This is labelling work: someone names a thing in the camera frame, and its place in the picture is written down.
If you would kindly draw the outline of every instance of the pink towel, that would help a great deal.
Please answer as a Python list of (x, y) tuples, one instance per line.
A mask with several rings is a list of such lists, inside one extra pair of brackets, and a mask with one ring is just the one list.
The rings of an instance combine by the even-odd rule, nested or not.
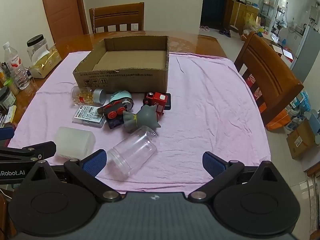
[[(72, 71), (88, 52), (70, 53), (36, 93), (9, 146), (53, 140), (60, 126), (90, 130), (94, 151), (106, 151), (128, 134), (123, 126), (112, 130), (72, 122), (77, 106), (70, 98), (76, 85)], [(211, 176), (202, 167), (202, 154), (211, 151), (229, 161), (258, 165), (270, 160), (265, 129), (252, 94), (234, 64), (220, 57), (170, 54), (168, 92), (172, 109), (164, 112), (157, 129), (158, 152), (126, 181), (106, 166), (97, 178), (120, 192), (153, 191), (189, 194)], [(133, 94), (133, 112), (142, 105), (142, 94)], [(51, 165), (66, 159), (54, 156)]]

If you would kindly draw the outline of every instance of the black-lidded jar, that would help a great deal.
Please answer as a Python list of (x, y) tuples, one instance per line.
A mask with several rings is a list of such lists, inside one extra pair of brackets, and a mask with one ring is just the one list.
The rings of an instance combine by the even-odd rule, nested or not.
[(16, 97), (7, 86), (0, 89), (0, 105), (4, 109), (9, 109), (9, 107), (13, 106), (15, 102)]

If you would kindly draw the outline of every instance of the wooden table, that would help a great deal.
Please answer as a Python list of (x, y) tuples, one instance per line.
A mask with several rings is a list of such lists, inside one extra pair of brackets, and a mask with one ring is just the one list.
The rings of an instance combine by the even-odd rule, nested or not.
[[(58, 41), (53, 48), (55, 47), (58, 50), (63, 60), (70, 52), (92, 50), (92, 46), (103, 38), (132, 35), (169, 36), (171, 52), (190, 52), (202, 55), (227, 57), (216, 38), (181, 32), (131, 31), (95, 33), (62, 39)], [(30, 86), (20, 91), (16, 96), (17, 110), (13, 119), (13, 124), (15, 126), (20, 122), (22, 115), (35, 96), (36, 91), (44, 84), (53, 71), (54, 69), (44, 79), (35, 79), (32, 81)]]

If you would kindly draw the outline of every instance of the chair backrest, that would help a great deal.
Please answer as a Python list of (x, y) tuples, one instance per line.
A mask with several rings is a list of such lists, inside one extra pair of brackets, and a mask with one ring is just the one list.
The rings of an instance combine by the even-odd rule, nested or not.
[(264, 102), (266, 109), (261, 113), (263, 124), (268, 124), (301, 92), (303, 85), (296, 79), (286, 63), (257, 34), (251, 32), (244, 43), (235, 66), (238, 70), (246, 65), (242, 77), (250, 74), (256, 82), (250, 88), (254, 93), (258, 87), (262, 96), (256, 101), (258, 107)]
[(143, 30), (144, 3), (121, 4), (89, 9), (92, 32), (95, 29), (104, 27), (108, 31), (108, 26), (115, 25), (116, 31), (120, 31), (120, 24), (127, 25), (127, 31), (131, 31), (131, 24), (137, 23), (138, 30)]

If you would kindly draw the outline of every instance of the red toy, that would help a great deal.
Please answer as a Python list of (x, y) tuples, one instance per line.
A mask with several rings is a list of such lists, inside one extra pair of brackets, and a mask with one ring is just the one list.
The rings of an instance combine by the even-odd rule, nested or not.
[(142, 102), (144, 105), (148, 105), (148, 106), (156, 105), (157, 106), (156, 112), (158, 114), (163, 114), (163, 110), (164, 110), (165, 104), (167, 103), (167, 100), (168, 100), (167, 95), (164, 95), (158, 92), (155, 92), (155, 93), (149, 92), (147, 93), (146, 97), (143, 99)]

